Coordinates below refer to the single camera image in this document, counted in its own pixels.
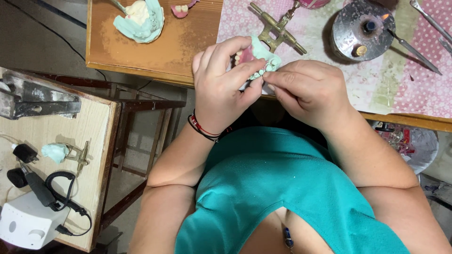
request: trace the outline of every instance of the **pink floral tablecloth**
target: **pink floral tablecloth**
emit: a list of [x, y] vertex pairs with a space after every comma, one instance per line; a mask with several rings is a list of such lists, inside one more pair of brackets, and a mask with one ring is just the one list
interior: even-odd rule
[[[319, 60], [341, 68], [348, 97], [361, 111], [372, 113], [418, 113], [451, 118], [452, 56], [438, 42], [441, 37], [408, 0], [387, 6], [394, 15], [397, 35], [426, 56], [443, 76], [421, 66], [394, 40], [382, 56], [366, 62], [344, 63], [332, 56], [329, 36], [336, 13], [351, 0], [332, 0], [319, 9], [299, 8], [286, 29], [308, 51], [301, 56], [288, 44], [276, 49], [286, 64], [298, 59]], [[251, 0], [224, 0], [217, 41], [236, 35], [259, 35], [264, 23], [250, 6]], [[293, 0], [253, 0], [263, 11], [280, 19]], [[424, 0], [423, 9], [452, 33], [452, 0]], [[264, 87], [263, 93], [271, 93]]]

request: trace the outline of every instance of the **finger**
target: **finger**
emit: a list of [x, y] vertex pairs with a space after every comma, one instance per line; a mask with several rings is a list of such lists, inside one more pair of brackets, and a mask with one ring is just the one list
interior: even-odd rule
[[203, 55], [201, 57], [201, 62], [199, 64], [199, 66], [201, 68], [203, 68], [204, 70], [207, 69], [207, 66], [209, 65], [210, 58], [212, 57], [212, 53], [213, 53], [213, 51], [215, 50], [215, 48], [217, 46], [218, 46], [218, 43], [215, 44], [215, 45], [208, 46], [206, 48], [206, 50], [204, 51], [204, 53], [203, 53]]
[[291, 94], [309, 99], [314, 96], [317, 80], [296, 72], [265, 72], [264, 81], [287, 89]]
[[193, 57], [192, 70], [193, 74], [195, 74], [199, 69], [199, 64], [201, 63], [201, 57], [204, 54], [204, 51], [199, 52]]
[[297, 96], [291, 94], [287, 89], [280, 88], [275, 85], [269, 84], [268, 88], [275, 92], [276, 99], [291, 116], [302, 114], [303, 108], [298, 103]]
[[298, 60], [290, 62], [279, 68], [282, 72], [296, 72], [304, 74], [315, 80], [322, 80], [328, 75], [342, 74], [342, 71], [332, 65], [315, 60]]
[[236, 67], [232, 68], [232, 70], [225, 73], [223, 76], [226, 80], [229, 80], [229, 84], [231, 88], [234, 90], [239, 89], [250, 76], [255, 72], [263, 69], [265, 66], [265, 59], [254, 59], [252, 61], [241, 63]]
[[226, 72], [224, 66], [231, 61], [231, 56], [241, 49], [246, 49], [251, 45], [251, 37], [236, 36], [219, 43], [210, 58], [208, 71], [212, 71], [217, 75]]
[[262, 94], [263, 83], [264, 80], [262, 77], [259, 77], [253, 80], [250, 85], [245, 88], [243, 93], [240, 94], [239, 103], [241, 107], [248, 108], [251, 104], [255, 103], [257, 99], [259, 99]]

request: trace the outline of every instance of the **woman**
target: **woman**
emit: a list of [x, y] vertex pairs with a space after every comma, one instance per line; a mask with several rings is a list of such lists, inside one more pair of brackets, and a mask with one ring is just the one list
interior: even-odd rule
[[[349, 103], [341, 70], [295, 61], [241, 93], [265, 61], [226, 67], [250, 44], [234, 37], [194, 57], [196, 114], [152, 168], [129, 253], [452, 253], [413, 171]], [[270, 127], [214, 146], [264, 81], [328, 150]]]

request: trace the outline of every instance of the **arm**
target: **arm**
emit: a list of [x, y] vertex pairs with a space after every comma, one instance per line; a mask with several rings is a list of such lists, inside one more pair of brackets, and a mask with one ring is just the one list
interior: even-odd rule
[[296, 119], [319, 129], [338, 166], [413, 254], [451, 254], [452, 248], [411, 168], [348, 101], [339, 68], [296, 61], [264, 74], [277, 99]]
[[[265, 61], [242, 63], [226, 72], [231, 56], [250, 44], [251, 38], [234, 37], [208, 47], [193, 60], [196, 118], [210, 133], [221, 133], [261, 95], [262, 79], [255, 79], [243, 93], [238, 89]], [[213, 145], [187, 123], [161, 154], [149, 174], [128, 253], [174, 253], [177, 233], [194, 212], [192, 186]]]

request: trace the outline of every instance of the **teal shirt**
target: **teal shirt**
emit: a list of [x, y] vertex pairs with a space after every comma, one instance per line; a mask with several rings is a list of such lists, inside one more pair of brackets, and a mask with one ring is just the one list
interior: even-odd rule
[[335, 254], [409, 254], [325, 148], [269, 127], [237, 130], [213, 147], [174, 252], [237, 254], [280, 207], [309, 223]]

